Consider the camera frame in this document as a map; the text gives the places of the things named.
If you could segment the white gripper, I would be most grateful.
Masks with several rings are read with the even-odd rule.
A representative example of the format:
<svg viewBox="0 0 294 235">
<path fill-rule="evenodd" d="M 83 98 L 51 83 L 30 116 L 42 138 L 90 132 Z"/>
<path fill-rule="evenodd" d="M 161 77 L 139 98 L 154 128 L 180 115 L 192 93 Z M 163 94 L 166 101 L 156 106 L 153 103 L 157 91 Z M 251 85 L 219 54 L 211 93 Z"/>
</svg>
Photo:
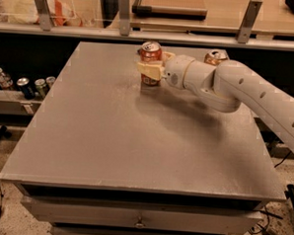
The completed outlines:
<svg viewBox="0 0 294 235">
<path fill-rule="evenodd" d="M 137 63 L 138 71 L 157 81 L 162 79 L 165 73 L 166 82 L 176 89 L 184 89 L 184 76 L 190 64 L 195 61 L 194 57 L 187 55 L 174 55 L 172 52 L 163 52 L 161 57 L 166 62 L 165 68 L 162 65 L 150 63 Z"/>
</svg>

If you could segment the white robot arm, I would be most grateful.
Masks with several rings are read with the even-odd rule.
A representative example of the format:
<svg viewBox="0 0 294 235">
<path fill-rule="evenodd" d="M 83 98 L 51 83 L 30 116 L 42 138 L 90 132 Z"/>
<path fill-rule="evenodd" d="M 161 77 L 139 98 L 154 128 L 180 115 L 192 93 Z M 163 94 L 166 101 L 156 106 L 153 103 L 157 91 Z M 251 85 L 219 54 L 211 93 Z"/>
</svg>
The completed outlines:
<svg viewBox="0 0 294 235">
<path fill-rule="evenodd" d="M 294 98 L 247 65 L 227 59 L 215 66 L 168 53 L 163 61 L 138 62 L 137 69 L 149 78 L 191 91 L 201 103 L 222 113 L 247 105 L 294 154 Z"/>
</svg>

